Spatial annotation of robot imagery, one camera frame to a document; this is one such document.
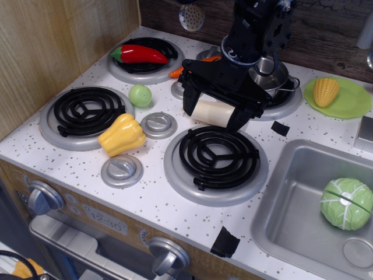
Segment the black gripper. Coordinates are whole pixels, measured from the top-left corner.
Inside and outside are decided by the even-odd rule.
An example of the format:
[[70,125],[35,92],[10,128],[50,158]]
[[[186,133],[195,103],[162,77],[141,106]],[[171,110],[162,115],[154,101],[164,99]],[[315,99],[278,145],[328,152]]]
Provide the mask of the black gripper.
[[248,68],[225,58],[214,62],[185,59],[180,82],[183,110],[191,116],[202,93],[235,107],[227,132],[237,132],[251,118],[261,117],[271,96],[250,77]]

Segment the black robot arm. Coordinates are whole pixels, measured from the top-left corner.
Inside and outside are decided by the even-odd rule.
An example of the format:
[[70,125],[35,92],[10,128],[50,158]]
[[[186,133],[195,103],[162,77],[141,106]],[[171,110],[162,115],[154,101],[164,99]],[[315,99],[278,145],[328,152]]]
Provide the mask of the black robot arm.
[[297,1],[236,1],[231,30],[221,42],[218,61],[184,60],[179,82],[183,109],[191,115],[201,93],[234,107],[226,130],[238,131],[260,117],[272,98],[249,75],[262,57],[286,47]]

